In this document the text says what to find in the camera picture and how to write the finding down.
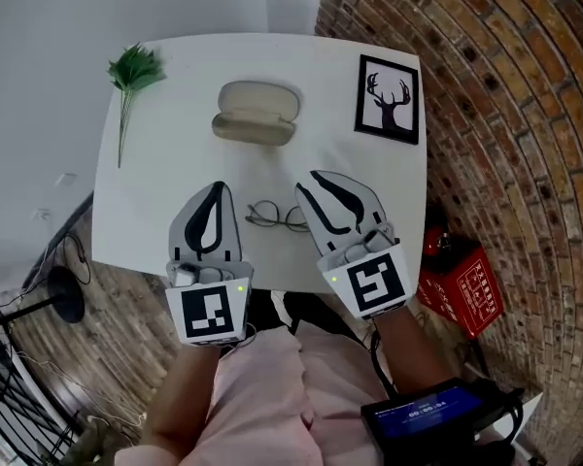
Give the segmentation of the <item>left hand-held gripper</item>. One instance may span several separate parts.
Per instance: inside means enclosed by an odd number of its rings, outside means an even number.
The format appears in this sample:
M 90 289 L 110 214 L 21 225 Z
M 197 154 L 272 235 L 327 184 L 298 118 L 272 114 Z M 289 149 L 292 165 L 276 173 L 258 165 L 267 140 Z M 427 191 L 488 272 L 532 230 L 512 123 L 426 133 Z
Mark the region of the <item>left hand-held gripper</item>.
M 186 346 L 223 346 L 247 336 L 253 267 L 242 258 L 233 197 L 221 181 L 199 190 L 169 228 L 170 258 L 205 254 L 232 262 L 167 264 L 165 290 L 175 330 Z

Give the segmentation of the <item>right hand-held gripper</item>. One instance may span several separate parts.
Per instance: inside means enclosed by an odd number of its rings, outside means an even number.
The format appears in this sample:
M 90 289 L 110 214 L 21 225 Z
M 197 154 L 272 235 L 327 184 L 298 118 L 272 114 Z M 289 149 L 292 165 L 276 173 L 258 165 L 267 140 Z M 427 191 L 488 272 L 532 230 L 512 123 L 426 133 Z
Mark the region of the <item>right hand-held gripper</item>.
M 379 225 L 386 215 L 376 193 L 332 171 L 312 171 L 311 177 L 354 217 L 351 227 L 333 224 L 311 191 L 301 183 L 295 186 L 296 201 L 322 256 L 318 269 L 331 289 L 356 319 L 404 306 L 412 297 L 412 283 L 393 227 Z M 337 249 L 352 229 L 359 234 L 371 230 Z

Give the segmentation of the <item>black-rimmed eyeglasses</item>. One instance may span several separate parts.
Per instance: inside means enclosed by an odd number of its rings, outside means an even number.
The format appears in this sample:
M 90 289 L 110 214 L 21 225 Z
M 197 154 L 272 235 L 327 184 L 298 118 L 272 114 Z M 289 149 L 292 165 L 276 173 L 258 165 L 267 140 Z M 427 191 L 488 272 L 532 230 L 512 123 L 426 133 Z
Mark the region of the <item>black-rimmed eyeglasses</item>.
M 255 226 L 272 228 L 283 226 L 294 233 L 308 233 L 309 227 L 298 206 L 282 213 L 279 207 L 270 200 L 259 200 L 247 205 L 244 219 Z

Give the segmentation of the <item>beige glasses case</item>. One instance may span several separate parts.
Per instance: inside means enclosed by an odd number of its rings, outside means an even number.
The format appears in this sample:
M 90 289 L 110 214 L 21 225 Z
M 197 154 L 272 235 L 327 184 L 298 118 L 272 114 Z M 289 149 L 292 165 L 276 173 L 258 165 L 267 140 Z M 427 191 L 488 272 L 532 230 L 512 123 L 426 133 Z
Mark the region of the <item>beige glasses case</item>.
M 294 91 L 279 84 L 237 81 L 221 88 L 218 106 L 220 111 L 211 123 L 215 136 L 281 147 L 295 133 L 300 100 Z

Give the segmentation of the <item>person's right forearm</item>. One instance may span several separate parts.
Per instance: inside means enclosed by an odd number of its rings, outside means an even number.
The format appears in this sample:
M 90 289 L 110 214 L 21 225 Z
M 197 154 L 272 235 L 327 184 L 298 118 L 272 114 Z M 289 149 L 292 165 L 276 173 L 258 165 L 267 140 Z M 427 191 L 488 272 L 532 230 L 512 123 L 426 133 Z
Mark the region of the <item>person's right forearm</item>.
M 409 394 L 455 377 L 407 307 L 374 318 L 396 390 Z

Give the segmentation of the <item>person's left forearm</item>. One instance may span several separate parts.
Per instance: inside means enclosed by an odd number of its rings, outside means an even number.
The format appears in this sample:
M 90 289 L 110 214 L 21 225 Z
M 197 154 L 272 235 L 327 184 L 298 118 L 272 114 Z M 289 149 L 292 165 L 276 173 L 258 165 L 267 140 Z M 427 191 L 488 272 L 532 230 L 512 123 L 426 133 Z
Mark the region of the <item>person's left forearm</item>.
M 182 459 L 195 447 L 209 413 L 219 347 L 179 350 L 150 403 L 141 443 Z

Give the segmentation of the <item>person's left black shoe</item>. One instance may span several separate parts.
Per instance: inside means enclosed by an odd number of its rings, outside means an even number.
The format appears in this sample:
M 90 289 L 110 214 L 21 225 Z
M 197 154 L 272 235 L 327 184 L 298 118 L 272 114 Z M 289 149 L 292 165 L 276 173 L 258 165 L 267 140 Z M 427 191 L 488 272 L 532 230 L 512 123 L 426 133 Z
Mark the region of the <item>person's left black shoe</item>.
M 275 329 L 283 325 L 272 301 L 270 290 L 252 290 L 248 304 L 247 321 L 255 328 L 256 332 Z

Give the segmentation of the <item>person's black shoe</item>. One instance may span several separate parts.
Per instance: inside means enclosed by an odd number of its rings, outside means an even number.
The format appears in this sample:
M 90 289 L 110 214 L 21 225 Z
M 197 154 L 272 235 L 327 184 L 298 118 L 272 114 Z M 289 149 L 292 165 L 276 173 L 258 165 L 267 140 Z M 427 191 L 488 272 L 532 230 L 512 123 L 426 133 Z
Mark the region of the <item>person's black shoe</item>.
M 255 328 L 256 332 L 275 329 L 283 325 L 272 301 L 270 290 L 252 290 L 248 304 L 247 321 Z
M 297 331 L 300 322 L 303 321 L 325 332 L 359 341 L 344 319 L 313 293 L 286 292 L 283 304 L 291 318 L 292 333 Z

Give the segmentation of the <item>red fire extinguisher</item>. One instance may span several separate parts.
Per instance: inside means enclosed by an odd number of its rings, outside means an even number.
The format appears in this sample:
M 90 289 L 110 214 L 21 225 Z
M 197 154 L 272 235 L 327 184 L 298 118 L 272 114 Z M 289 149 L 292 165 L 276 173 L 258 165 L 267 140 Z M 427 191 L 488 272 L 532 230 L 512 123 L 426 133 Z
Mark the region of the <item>red fire extinguisher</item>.
M 440 206 L 426 208 L 422 248 L 422 268 L 444 273 L 455 268 L 465 252 L 465 242 L 451 231 L 445 212 Z

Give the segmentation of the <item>person's right black shoe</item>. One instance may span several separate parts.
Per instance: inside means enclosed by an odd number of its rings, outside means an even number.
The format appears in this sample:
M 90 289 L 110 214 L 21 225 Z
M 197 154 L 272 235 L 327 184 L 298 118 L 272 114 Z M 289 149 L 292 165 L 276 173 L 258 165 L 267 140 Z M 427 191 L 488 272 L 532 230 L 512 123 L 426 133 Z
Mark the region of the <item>person's right black shoe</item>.
M 325 332 L 359 341 L 344 319 L 313 293 L 286 292 L 283 304 L 291 318 L 292 333 L 297 331 L 300 322 L 303 321 Z

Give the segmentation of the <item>black framed deer picture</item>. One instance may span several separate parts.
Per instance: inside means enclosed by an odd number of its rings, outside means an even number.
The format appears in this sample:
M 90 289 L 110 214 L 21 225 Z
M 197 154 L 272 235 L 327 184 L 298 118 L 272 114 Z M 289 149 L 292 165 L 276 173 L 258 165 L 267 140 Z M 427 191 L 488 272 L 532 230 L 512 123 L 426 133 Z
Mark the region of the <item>black framed deer picture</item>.
M 419 125 L 418 70 L 362 54 L 354 129 L 416 146 Z

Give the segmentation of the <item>red fire extinguisher box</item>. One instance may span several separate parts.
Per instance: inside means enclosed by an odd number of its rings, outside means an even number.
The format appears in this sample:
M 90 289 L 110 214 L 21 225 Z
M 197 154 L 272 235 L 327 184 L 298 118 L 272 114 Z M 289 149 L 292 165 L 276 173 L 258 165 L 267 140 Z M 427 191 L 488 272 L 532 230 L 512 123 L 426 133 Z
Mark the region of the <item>red fire extinguisher box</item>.
M 457 324 L 470 340 L 502 313 L 497 281 L 478 241 L 452 239 L 451 248 L 423 256 L 417 298 L 427 308 Z

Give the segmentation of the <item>black standing fan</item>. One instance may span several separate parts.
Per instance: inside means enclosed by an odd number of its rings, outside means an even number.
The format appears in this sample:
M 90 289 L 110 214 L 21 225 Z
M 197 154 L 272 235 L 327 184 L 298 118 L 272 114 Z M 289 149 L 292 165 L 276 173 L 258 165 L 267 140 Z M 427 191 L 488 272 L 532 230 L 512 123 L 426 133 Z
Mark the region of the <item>black standing fan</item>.
M 0 439 L 25 466 L 58 463 L 80 431 L 76 417 L 60 410 L 57 400 L 31 373 L 10 333 L 14 321 L 44 308 L 67 323 L 83 320 L 84 296 L 69 269 L 52 268 L 45 286 L 45 300 L 8 314 L 0 308 Z

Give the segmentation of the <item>person's pink clothing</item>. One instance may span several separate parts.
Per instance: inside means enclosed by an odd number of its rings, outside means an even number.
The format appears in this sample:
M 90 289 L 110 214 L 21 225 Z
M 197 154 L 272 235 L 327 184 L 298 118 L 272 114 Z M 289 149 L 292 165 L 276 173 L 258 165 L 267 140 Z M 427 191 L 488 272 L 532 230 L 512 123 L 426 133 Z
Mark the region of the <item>person's pink clothing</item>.
M 136 446 L 115 465 L 381 466 L 360 409 L 385 397 L 359 343 L 305 322 L 262 331 L 220 360 L 193 451 Z

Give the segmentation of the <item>green artificial plant sprig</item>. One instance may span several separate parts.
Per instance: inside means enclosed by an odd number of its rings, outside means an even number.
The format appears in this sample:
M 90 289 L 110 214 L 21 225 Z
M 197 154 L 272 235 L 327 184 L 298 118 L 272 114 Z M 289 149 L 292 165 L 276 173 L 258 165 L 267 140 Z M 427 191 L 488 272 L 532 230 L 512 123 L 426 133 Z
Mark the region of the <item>green artificial plant sprig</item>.
M 121 167 L 125 133 L 129 123 L 131 105 L 138 92 L 166 78 L 161 59 L 154 50 L 142 44 L 124 49 L 116 61 L 110 61 L 107 73 L 113 86 L 120 92 L 120 123 L 118 162 Z

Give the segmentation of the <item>black device with blue screen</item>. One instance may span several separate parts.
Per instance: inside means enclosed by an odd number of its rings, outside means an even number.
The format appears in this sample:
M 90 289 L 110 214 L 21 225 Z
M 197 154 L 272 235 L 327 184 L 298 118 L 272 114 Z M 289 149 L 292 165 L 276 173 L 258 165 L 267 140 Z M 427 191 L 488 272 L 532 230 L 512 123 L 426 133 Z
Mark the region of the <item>black device with blue screen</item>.
M 452 380 L 360 411 L 382 466 L 439 466 L 449 453 L 472 444 L 482 407 L 480 396 Z

